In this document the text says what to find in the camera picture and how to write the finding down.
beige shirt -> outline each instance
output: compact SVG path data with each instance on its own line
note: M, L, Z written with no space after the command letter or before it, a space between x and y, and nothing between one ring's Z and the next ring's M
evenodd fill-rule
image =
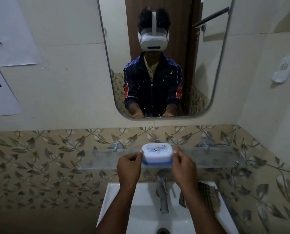
M148 74L149 74L149 76L150 76L150 80L151 80L151 82L152 82L152 80L153 80L153 78L154 78L154 74L155 74L156 68L157 68L159 62L157 62L156 64L152 65L151 68L148 66L148 63L147 63L147 61L146 61L145 56L144 56L144 62L145 62L145 65L146 65L146 67L147 67L147 71L148 71Z

sink basin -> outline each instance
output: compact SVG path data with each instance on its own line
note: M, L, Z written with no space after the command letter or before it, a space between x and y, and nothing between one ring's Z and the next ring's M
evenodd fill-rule
M204 182L216 186L214 182ZM109 183L97 225L103 218L111 202L120 188L118 183ZM170 233L195 233L189 210L179 205L180 188L174 182L167 184L169 213L160 212L160 199L156 195L156 183L138 183L132 201L127 234L129 233L157 233L160 228L166 228ZM228 234L239 234L227 207L221 200L220 212L217 219Z

jacket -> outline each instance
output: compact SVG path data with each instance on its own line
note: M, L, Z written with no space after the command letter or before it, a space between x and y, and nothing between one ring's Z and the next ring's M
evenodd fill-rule
M162 53L151 82L144 54L124 68L124 103L128 109L132 103L140 106L144 116L158 117L168 104L179 106L182 98L182 69Z

black hair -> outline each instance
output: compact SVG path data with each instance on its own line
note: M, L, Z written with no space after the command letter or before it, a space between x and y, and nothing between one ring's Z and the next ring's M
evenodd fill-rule
M169 31L169 27L171 25L169 13L166 12L164 8L159 8L157 10L157 28L165 28ZM140 15L138 28L139 32L141 32L144 28L152 27L152 13L150 7L145 7Z

faucet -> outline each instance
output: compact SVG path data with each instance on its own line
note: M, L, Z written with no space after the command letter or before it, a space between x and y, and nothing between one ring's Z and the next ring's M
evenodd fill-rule
M166 194L168 193L168 189L166 187L166 176L163 170L159 170L157 173L157 192L160 197L160 211L162 213L169 213L168 201L166 198Z

